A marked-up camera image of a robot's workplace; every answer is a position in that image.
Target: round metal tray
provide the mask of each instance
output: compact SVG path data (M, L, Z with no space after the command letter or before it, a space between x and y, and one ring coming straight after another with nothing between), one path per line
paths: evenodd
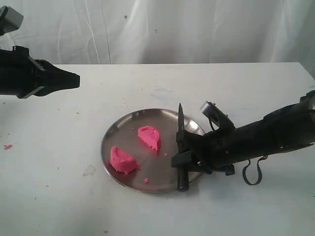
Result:
M178 152L176 133L178 131L178 113L166 109L146 109L132 112L116 121L107 130L101 146L102 160L108 174L123 186L146 193L162 193L177 189L177 168L171 167L171 158ZM204 135L201 127L185 116L185 130ZM159 152L147 147L138 138L138 128L150 125L161 136ZM110 149L118 146L137 159L140 170L125 174L116 172L110 165ZM194 181L200 173L190 172L189 182Z

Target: white backdrop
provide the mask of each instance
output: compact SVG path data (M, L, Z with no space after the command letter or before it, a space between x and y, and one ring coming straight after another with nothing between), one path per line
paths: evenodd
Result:
M315 75L315 0L0 0L0 48L55 64L299 61Z

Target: white table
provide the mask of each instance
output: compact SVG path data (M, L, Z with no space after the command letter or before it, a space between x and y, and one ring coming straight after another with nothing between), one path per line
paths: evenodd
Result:
M203 175L189 192L167 194L120 186L100 157L107 128L138 109L181 102L209 131L199 111L205 100L236 127L297 103L315 87L299 63L59 67L81 75L80 88L0 96L0 235L314 235L314 147L262 162L258 186L244 183L243 162L233 176ZM95 173L84 177L90 165ZM255 164L248 175L256 179Z

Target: small pink crumb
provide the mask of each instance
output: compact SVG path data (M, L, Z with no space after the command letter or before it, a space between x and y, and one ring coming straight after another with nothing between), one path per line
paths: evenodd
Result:
M11 147L13 147L12 144L9 144L9 145L3 145L4 146L4 150L8 150L10 149Z

